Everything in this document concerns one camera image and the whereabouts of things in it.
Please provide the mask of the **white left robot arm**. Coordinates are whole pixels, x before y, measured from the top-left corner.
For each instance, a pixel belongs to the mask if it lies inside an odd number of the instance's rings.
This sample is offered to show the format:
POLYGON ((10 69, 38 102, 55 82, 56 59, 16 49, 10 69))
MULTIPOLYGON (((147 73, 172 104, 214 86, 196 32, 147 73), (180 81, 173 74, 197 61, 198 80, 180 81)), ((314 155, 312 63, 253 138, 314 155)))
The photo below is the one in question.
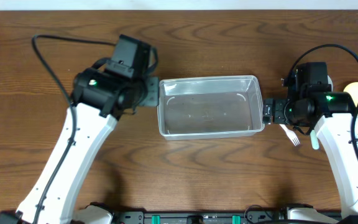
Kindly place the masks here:
POLYGON ((71 102, 60 137, 38 179, 0 223, 108 223, 112 214, 77 219, 74 206, 85 177, 106 138, 127 109, 158 105, 158 78, 144 71, 87 68, 73 81, 71 102))

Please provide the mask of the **mint green plastic spoon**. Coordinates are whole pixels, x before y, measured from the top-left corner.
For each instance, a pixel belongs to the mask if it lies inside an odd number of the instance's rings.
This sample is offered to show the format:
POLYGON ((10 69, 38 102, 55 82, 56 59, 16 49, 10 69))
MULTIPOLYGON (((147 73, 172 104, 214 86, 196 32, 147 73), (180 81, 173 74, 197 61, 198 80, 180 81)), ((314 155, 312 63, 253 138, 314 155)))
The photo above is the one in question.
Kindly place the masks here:
POLYGON ((314 150, 318 150, 319 149, 319 141, 318 138, 316 136, 316 132, 315 130, 312 130, 310 132, 310 141, 311 141, 311 146, 314 150))

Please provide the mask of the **pink plastic fork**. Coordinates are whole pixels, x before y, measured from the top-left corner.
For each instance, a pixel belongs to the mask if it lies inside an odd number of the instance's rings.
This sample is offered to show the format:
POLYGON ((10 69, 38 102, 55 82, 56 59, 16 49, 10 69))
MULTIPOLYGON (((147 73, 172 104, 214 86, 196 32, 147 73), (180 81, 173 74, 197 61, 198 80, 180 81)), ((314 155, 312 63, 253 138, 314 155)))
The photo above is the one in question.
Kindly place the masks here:
POLYGON ((294 131, 288 129, 284 124, 280 124, 280 127, 284 130, 285 134, 294 146, 298 146, 300 141, 294 131))

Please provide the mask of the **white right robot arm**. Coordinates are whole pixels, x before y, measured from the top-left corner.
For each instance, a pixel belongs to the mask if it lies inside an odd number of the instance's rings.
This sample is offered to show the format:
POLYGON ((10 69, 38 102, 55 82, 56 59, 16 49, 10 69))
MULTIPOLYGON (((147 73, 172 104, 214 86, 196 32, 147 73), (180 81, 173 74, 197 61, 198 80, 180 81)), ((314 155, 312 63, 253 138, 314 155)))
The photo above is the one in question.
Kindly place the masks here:
POLYGON ((304 135, 315 133, 334 174, 341 215, 358 215, 358 117, 346 92, 317 92, 305 98, 263 101, 265 124, 286 124, 304 135))

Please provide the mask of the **clear plastic container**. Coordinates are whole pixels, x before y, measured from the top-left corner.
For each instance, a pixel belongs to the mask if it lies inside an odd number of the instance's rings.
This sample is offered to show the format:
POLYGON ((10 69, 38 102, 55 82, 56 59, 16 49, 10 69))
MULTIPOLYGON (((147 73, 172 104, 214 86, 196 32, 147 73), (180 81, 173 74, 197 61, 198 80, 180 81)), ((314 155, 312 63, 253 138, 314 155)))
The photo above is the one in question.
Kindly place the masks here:
POLYGON ((177 78, 159 83, 158 127, 166 140, 252 136, 264 130, 253 75, 177 78))

